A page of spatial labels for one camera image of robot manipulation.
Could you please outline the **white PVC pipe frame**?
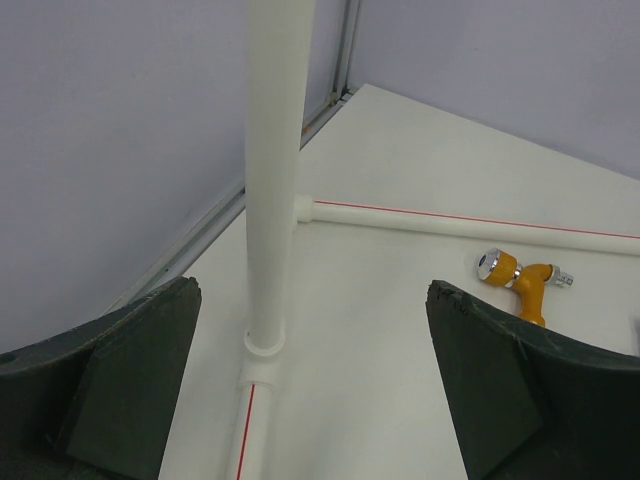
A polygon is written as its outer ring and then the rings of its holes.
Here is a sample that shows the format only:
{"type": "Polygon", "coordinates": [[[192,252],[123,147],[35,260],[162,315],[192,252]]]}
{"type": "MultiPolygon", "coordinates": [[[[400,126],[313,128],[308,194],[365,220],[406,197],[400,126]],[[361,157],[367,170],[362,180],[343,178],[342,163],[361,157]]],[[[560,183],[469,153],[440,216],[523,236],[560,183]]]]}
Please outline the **white PVC pipe frame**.
{"type": "Polygon", "coordinates": [[[636,256],[636,236],[334,204],[295,195],[315,4],[248,4],[245,130],[249,325],[225,476],[263,473],[273,389],[286,334],[287,262],[297,220],[636,256]]]}

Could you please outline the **orange water faucet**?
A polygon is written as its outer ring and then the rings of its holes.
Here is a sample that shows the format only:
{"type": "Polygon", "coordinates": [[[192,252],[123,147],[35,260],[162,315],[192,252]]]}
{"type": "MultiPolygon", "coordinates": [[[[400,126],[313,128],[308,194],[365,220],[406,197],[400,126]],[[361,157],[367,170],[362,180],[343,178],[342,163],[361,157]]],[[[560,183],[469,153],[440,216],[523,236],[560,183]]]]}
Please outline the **orange water faucet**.
{"type": "Polygon", "coordinates": [[[522,264],[503,250],[485,252],[477,264],[478,278],[494,287],[515,291],[520,298],[519,317],[540,327],[546,326],[542,315],[545,288],[548,285],[569,288],[574,277],[553,264],[522,264]]]}

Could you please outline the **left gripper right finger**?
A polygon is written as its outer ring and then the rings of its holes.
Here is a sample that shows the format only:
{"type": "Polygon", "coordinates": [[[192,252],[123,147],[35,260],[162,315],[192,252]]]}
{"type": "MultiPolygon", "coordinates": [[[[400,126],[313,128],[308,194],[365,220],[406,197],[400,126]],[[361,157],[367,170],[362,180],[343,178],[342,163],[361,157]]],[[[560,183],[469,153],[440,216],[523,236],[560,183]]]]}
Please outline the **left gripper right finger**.
{"type": "Polygon", "coordinates": [[[636,479],[639,360],[442,280],[426,314],[470,479],[636,479]]]}

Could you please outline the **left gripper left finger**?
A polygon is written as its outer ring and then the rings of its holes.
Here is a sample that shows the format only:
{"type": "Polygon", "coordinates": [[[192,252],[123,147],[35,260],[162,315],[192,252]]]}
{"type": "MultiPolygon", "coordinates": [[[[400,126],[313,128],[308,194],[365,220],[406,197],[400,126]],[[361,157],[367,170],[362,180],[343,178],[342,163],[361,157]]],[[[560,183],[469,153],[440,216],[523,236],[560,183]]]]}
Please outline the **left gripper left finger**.
{"type": "Polygon", "coordinates": [[[176,277],[1,355],[4,479],[156,479],[202,303],[176,277]]]}

